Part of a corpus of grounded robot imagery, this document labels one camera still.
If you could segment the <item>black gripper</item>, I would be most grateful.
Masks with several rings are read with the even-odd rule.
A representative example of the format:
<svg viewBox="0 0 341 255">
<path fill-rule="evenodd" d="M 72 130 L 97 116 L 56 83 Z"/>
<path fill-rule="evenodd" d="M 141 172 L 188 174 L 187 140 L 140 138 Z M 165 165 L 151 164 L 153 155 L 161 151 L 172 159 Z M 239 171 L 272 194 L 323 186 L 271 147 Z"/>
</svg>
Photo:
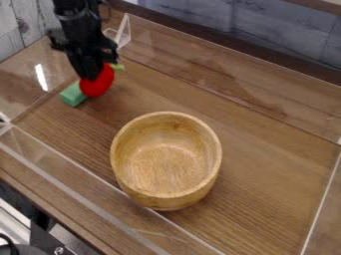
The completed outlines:
<svg viewBox="0 0 341 255">
<path fill-rule="evenodd" d="M 117 44 L 101 32 L 99 20 L 62 20 L 60 28 L 48 30 L 48 37 L 52 49 L 66 54 L 81 79 L 93 81 L 104 62 L 117 62 Z"/>
</svg>

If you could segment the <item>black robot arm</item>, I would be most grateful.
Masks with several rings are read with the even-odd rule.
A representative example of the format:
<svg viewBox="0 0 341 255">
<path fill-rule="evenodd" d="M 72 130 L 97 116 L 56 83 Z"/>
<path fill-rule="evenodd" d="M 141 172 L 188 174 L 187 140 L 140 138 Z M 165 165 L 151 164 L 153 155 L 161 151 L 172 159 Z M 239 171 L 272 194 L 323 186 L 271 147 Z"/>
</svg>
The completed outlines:
<svg viewBox="0 0 341 255">
<path fill-rule="evenodd" d="M 117 43 L 103 33 L 99 5 L 107 0 L 52 0 L 53 14 L 61 25 L 48 31 L 50 48 L 65 53 L 81 79 L 93 81 L 104 64 L 119 59 Z"/>
</svg>

